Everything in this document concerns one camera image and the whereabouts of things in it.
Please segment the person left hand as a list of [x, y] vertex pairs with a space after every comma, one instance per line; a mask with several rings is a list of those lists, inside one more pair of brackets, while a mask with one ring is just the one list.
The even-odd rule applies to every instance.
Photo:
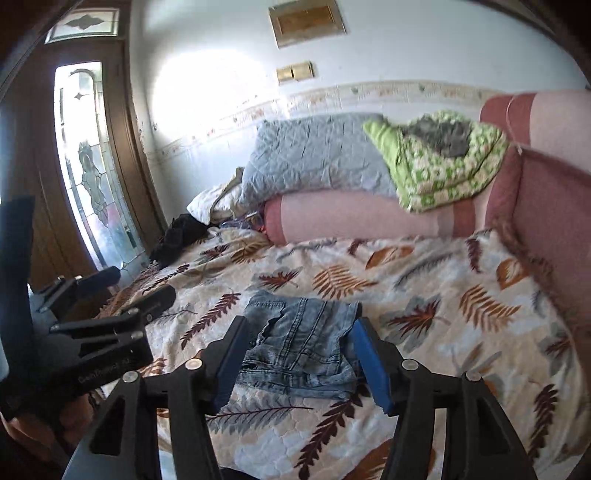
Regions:
[[56, 416], [54, 427], [32, 414], [12, 420], [1, 416], [1, 421], [8, 435], [34, 456], [65, 467], [94, 414], [94, 399], [91, 394], [86, 394], [63, 407]]

